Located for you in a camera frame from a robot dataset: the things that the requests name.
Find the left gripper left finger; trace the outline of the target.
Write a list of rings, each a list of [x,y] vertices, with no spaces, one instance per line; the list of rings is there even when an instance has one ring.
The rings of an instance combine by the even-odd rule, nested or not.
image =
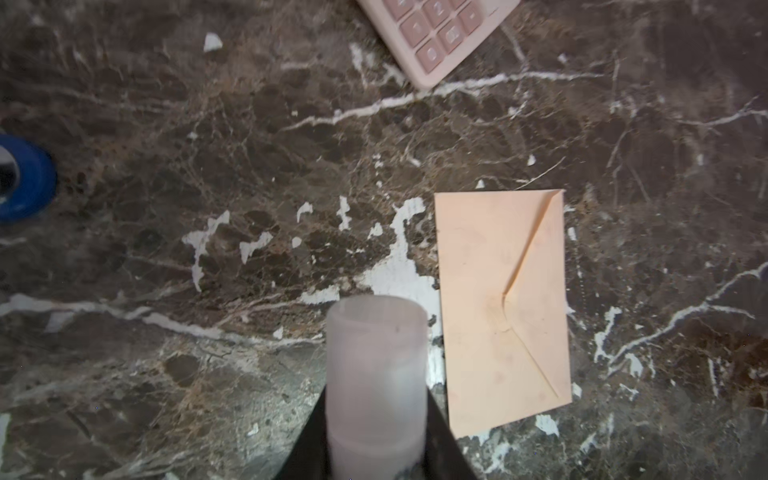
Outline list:
[[[329,478],[325,407],[326,389],[323,389],[288,457],[274,476],[274,480]]]

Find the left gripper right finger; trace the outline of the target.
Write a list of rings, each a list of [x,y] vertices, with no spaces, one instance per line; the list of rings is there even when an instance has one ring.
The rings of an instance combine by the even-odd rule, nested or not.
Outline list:
[[[427,390],[424,478],[429,480],[477,480],[430,390]]]

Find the white glue stick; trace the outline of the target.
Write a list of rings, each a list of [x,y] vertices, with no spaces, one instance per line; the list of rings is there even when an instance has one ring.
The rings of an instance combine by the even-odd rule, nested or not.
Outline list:
[[[342,299],[326,318],[326,425],[334,479],[396,479],[426,443],[428,316],[393,296]]]

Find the peach envelope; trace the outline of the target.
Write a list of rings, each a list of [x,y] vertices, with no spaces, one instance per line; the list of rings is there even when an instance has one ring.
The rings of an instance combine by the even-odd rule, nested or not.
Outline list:
[[[449,424],[473,436],[572,400],[563,193],[435,196]]]

